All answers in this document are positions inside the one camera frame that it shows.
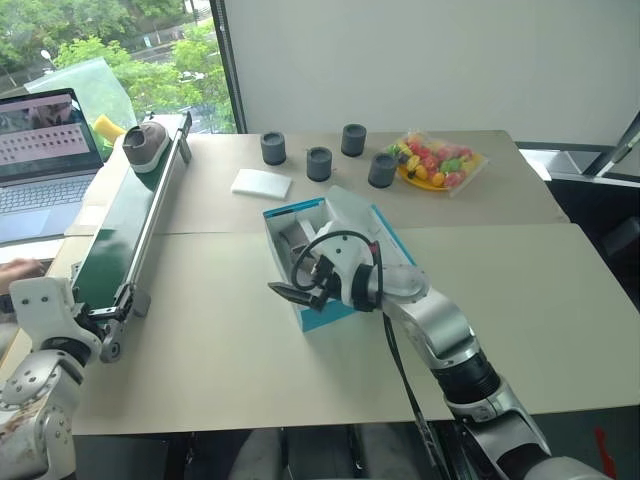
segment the blue box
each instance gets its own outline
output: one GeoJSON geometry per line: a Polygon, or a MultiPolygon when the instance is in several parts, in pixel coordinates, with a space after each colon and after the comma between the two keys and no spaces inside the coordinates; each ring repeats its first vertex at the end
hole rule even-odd
{"type": "MultiPolygon", "coordinates": [[[[380,243],[385,265],[415,265],[406,247],[378,208],[365,198],[341,187],[333,186],[324,198],[315,198],[263,213],[269,247],[282,281],[291,283],[289,272],[293,264],[291,248],[282,236],[296,222],[302,225],[307,239],[329,221],[339,222],[349,230],[364,234],[371,241],[380,243]]],[[[355,312],[339,300],[329,300],[318,312],[308,307],[292,304],[303,332],[331,323],[355,312]]]]}

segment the plastic bag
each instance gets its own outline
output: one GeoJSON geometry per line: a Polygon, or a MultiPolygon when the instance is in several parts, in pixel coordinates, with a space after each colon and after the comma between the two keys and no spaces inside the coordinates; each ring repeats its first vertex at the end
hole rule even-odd
{"type": "Polygon", "coordinates": [[[469,147],[412,132],[387,147],[398,161],[398,174],[424,190],[459,193],[488,159],[469,147]]]}

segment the window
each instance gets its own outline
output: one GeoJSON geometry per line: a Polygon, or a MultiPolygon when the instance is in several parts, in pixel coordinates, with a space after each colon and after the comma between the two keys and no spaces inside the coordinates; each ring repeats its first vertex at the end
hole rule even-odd
{"type": "Polygon", "coordinates": [[[0,96],[72,87],[89,122],[236,132],[209,0],[0,0],[0,32],[0,96]]]}

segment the laptop keyboard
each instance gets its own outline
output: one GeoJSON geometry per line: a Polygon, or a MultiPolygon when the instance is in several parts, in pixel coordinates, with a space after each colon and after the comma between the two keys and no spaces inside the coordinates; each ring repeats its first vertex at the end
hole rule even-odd
{"type": "Polygon", "coordinates": [[[0,192],[0,213],[79,202],[90,183],[91,178],[88,177],[81,180],[5,188],[0,192]]]}

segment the green conveyor belt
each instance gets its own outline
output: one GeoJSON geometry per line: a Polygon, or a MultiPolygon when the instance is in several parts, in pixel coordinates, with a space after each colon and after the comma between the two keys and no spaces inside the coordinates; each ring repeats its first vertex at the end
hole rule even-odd
{"type": "MultiPolygon", "coordinates": [[[[162,123],[169,136],[175,138],[182,118],[181,115],[158,115],[154,120],[162,123]]],[[[126,173],[74,281],[74,287],[78,288],[77,301],[86,302],[91,308],[109,307],[113,303],[113,296],[131,266],[170,150],[171,147],[167,147],[153,172],[136,174],[129,169],[126,173]]]]}

